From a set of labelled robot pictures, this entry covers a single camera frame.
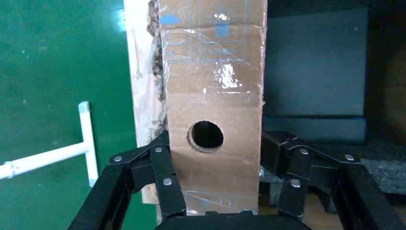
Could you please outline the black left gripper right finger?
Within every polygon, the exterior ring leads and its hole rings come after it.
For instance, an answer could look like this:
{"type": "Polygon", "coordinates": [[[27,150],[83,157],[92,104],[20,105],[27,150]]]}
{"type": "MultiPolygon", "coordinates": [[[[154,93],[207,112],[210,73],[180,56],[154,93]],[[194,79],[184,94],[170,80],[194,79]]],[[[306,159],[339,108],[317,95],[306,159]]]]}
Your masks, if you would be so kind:
{"type": "Polygon", "coordinates": [[[403,230],[405,224],[358,156],[322,152],[282,131],[261,134],[261,165],[282,180],[278,213],[302,221],[309,187],[323,192],[345,230],[403,230]]]}

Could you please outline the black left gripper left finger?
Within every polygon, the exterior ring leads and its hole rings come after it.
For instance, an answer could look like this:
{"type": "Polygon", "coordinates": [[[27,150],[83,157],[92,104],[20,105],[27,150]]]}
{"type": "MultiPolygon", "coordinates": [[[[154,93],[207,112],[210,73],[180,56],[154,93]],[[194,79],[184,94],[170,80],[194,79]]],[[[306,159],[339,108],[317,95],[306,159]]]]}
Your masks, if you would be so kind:
{"type": "Polygon", "coordinates": [[[163,219],[186,214],[168,131],[146,146],[112,156],[109,162],[72,220],[70,230],[121,229],[132,195],[148,184],[156,186],[163,219]]]}

